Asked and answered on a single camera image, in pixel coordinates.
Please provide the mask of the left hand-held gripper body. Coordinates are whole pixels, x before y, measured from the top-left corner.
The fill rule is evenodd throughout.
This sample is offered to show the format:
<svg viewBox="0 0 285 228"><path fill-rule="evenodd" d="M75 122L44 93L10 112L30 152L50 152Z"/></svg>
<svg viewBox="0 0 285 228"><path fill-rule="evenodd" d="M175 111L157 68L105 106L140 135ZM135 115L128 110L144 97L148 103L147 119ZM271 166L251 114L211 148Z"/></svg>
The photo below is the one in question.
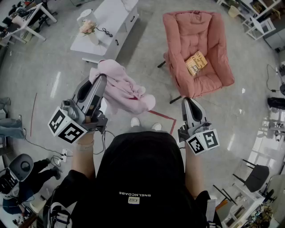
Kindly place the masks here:
<svg viewBox="0 0 285 228"><path fill-rule="evenodd" d="M104 133L108 121L105 116L107 108L106 100L102 99L99 109L95 110L95 114L93 115L97 118L93 122L95 127L91 123L87 124L87 127L84 127L83 124L80 125L69 117L66 110L57 107L48 122L48 128L54 137L58 137L67 143L75 144L75 142L89 132L98 131L101 134Z"/></svg>

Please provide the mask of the pink garment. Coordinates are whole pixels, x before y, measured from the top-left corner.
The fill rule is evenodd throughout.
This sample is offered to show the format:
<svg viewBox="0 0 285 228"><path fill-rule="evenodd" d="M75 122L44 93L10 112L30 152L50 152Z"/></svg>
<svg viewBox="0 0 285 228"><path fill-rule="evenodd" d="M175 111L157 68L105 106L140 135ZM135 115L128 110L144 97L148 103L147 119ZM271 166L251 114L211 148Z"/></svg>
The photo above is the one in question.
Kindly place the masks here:
<svg viewBox="0 0 285 228"><path fill-rule="evenodd" d="M105 74L107 78L103 97L112 114L116 114L118 110L124 110L138 115L154 108L155 97L147 94L146 88L129 77L125 68L115 60L102 60L97 68L91 68L90 82L95 82L100 74Z"/></svg>

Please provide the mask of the pink armchair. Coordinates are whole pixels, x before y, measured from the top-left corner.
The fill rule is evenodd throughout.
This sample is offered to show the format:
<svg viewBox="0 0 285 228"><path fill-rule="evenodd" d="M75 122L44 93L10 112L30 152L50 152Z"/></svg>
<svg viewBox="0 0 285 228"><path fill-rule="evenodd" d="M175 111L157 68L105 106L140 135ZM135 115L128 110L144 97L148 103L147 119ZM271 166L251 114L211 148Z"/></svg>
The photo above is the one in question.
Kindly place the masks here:
<svg viewBox="0 0 285 228"><path fill-rule="evenodd" d="M235 82L228 62L225 27L221 14L178 11L163 15L168 50L163 57L182 97L200 97ZM186 60L200 51L207 64L192 76Z"/></svg>

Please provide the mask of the person's left forearm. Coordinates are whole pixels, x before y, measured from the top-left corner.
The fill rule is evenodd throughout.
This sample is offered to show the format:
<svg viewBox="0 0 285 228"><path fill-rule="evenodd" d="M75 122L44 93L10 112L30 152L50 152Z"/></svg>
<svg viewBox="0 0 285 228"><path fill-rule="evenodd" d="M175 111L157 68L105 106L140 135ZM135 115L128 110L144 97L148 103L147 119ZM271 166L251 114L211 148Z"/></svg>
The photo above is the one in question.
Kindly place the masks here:
<svg viewBox="0 0 285 228"><path fill-rule="evenodd" d="M72 170L84 174L89 179L95 178L94 132L82 136L73 149Z"/></svg>

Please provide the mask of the white power strip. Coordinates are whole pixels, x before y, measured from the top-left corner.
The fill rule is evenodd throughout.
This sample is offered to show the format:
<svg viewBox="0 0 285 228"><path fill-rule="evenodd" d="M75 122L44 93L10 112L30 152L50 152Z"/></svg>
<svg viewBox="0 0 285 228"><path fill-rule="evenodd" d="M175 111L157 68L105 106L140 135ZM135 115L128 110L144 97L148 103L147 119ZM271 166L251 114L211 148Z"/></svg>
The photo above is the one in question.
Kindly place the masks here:
<svg viewBox="0 0 285 228"><path fill-rule="evenodd" d="M70 149L64 148L64 149L62 150L61 161L62 161L62 162L66 162L66 161L67 161L67 158L73 157L72 154L73 154L73 153L72 153L72 151L71 151Z"/></svg>

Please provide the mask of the person's grey trousers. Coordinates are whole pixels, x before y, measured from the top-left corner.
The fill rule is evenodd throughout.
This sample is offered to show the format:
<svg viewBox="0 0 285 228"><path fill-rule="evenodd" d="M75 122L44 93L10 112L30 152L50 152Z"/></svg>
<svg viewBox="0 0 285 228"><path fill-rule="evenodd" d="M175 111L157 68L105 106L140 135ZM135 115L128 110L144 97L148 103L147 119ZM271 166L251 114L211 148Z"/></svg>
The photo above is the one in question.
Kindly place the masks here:
<svg viewBox="0 0 285 228"><path fill-rule="evenodd" d="M130 133L137 133L137 132L146 132L146 131L153 131L153 132L163 132L161 131L154 131L151 128L145 128L143 126L137 126L137 127L131 127L130 128Z"/></svg>

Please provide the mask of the white vase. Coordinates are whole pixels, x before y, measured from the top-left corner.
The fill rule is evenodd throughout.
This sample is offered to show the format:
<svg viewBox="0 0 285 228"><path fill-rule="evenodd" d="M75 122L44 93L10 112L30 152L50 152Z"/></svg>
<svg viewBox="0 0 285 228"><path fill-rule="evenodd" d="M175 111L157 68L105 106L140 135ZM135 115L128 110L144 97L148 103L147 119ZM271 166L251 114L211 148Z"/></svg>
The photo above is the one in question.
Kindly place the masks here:
<svg viewBox="0 0 285 228"><path fill-rule="evenodd" d="M99 45L99 39L95 33L90 33L87 36L94 45Z"/></svg>

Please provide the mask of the pink flower bouquet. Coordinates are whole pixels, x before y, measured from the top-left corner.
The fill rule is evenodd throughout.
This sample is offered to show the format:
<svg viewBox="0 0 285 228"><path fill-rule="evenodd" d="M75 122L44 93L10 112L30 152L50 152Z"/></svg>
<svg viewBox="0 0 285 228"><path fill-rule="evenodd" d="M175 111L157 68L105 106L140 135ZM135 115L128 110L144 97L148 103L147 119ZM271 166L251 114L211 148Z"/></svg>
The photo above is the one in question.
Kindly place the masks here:
<svg viewBox="0 0 285 228"><path fill-rule="evenodd" d="M98 24L91 20L86 20L83 22L82 26L79 28L80 32L84 35L90 35L95 33Z"/></svg>

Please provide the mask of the black chair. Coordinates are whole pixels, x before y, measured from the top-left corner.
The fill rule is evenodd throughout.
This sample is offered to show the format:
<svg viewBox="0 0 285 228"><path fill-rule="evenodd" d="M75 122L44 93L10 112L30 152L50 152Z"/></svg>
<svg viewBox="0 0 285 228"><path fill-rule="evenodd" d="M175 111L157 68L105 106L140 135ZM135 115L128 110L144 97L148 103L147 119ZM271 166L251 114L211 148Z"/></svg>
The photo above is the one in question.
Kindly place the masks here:
<svg viewBox="0 0 285 228"><path fill-rule="evenodd" d="M252 169L252 172L250 173L250 175L246 180L243 180L242 178L238 177L235 174L233 174L233 176L238 180L240 180L248 188L250 192L256 192L260 190L269 176L269 167L259 164L253 164L245 159L242 160L253 166L250 167Z"/></svg>

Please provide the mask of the white low cabinet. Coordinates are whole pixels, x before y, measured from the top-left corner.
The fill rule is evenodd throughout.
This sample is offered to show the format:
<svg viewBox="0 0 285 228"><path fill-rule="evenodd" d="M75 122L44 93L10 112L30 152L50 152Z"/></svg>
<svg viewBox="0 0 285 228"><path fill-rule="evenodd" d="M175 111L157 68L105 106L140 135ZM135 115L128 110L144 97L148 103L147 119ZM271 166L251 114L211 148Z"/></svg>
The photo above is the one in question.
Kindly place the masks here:
<svg viewBox="0 0 285 228"><path fill-rule="evenodd" d="M98 20L95 34L99 39L99 45L94 45L87 35L79 32L70 50L86 62L116 60L139 17L137 4L138 0L104 0L93 11Z"/></svg>

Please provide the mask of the white kettle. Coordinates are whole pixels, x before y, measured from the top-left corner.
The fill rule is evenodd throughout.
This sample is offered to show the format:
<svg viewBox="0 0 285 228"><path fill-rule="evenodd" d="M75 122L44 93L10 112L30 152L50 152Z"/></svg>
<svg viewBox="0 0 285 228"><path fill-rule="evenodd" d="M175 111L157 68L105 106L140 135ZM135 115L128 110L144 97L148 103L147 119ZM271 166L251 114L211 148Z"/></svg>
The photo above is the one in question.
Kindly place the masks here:
<svg viewBox="0 0 285 228"><path fill-rule="evenodd" d="M81 27L85 21L92 21L95 24L98 24L98 20L96 18L96 16L94 15L94 12L92 9L86 9L84 10L80 16L77 18L77 23L79 25L79 27Z"/></svg>

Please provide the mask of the white desk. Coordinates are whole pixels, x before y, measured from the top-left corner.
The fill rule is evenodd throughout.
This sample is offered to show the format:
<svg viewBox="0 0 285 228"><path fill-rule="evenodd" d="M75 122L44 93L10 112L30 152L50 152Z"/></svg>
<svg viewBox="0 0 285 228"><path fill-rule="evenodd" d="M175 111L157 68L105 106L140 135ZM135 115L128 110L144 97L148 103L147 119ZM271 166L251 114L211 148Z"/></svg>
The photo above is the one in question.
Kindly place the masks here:
<svg viewBox="0 0 285 228"><path fill-rule="evenodd" d="M16 35L22 30L28 31L43 41L46 40L38 33L40 28L33 30L32 25L37 21L39 21L39 24L41 25L45 23L48 18L56 23L57 20L55 19L54 15L57 15L57 12L50 12L46 0L34 0L34 2L36 5L29 9L21 7L16 8L15 12L10 12L9 16L2 21L7 26L0 26L0 45L5 46L5 42L9 42L10 37L14 37L22 43L26 43L25 40Z"/></svg>

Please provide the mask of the white wooden chair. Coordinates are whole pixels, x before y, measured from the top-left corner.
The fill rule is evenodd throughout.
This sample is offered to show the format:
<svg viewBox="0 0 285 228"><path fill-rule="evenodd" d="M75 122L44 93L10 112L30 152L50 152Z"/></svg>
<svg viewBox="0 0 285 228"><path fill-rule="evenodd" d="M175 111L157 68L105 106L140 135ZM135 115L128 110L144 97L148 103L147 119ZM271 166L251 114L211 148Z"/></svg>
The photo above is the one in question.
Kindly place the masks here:
<svg viewBox="0 0 285 228"><path fill-rule="evenodd" d="M255 41L276 30L270 18L259 22L250 16L242 25L247 28L245 33Z"/></svg>

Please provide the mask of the beige basket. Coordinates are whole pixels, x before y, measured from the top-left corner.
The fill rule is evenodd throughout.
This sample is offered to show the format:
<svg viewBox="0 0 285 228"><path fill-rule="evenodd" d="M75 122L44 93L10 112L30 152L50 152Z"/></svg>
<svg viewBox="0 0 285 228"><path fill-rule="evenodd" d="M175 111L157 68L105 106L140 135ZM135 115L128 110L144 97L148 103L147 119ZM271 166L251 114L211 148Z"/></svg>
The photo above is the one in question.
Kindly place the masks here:
<svg viewBox="0 0 285 228"><path fill-rule="evenodd" d="M240 15L240 11L238 8L236 8L235 6L231 5L230 6L230 9L228 11L228 15L231 17L231 18L235 18L237 17L238 15Z"/></svg>

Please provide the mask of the white shelving unit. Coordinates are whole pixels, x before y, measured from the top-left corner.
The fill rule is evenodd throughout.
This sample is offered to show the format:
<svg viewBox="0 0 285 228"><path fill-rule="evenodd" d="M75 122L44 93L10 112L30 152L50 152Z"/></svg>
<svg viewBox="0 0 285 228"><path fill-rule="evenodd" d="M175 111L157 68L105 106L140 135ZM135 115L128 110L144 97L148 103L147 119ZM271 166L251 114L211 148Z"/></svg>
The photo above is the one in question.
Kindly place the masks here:
<svg viewBox="0 0 285 228"><path fill-rule="evenodd" d="M260 17L265 13L273 10L283 0L214 0L218 5L236 7L243 17L253 16Z"/></svg>

